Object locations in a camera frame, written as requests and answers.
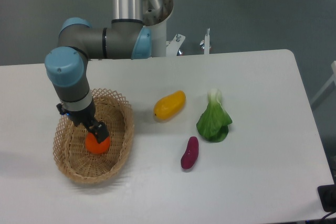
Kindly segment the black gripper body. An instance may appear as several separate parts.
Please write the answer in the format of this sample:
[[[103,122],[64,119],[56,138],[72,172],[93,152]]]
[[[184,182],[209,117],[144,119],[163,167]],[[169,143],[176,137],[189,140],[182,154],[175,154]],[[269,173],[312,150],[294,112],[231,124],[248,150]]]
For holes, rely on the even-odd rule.
[[[75,126],[82,124],[84,127],[92,127],[95,124],[95,104],[91,102],[86,108],[79,111],[72,111],[62,106],[63,113],[71,120]]]

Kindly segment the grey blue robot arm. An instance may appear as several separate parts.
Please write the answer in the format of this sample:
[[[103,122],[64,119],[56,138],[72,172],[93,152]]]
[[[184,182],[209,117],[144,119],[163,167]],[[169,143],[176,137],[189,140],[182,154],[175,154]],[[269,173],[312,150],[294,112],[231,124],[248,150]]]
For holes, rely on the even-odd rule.
[[[97,143],[109,138],[107,126],[95,118],[87,80],[90,59],[147,59],[152,54],[151,32],[143,23],[143,0],[112,0],[109,28],[92,28],[84,19],[67,19],[58,45],[45,58],[49,80],[60,99],[57,109],[75,126],[82,124]]]

